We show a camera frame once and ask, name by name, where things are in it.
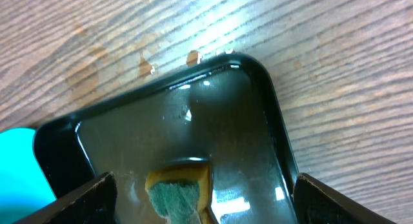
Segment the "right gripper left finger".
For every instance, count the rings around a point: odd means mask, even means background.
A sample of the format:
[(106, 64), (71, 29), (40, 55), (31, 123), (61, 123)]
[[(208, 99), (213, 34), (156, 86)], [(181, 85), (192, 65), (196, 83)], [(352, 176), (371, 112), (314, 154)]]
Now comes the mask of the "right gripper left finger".
[(115, 224), (117, 184), (105, 172), (15, 224)]

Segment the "green and yellow sponge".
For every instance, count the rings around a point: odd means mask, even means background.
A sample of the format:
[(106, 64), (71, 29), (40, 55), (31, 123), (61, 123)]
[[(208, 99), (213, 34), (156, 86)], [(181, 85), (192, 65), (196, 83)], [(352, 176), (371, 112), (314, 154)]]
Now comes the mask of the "green and yellow sponge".
[(205, 162), (183, 163), (148, 173), (145, 190), (168, 224), (214, 224), (212, 172)]

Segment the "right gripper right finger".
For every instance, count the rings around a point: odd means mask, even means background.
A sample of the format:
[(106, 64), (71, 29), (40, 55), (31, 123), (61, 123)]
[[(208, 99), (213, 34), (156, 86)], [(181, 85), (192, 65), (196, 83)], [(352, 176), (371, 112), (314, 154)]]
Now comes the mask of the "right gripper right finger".
[(297, 177), (293, 203), (299, 223), (395, 224), (306, 173)]

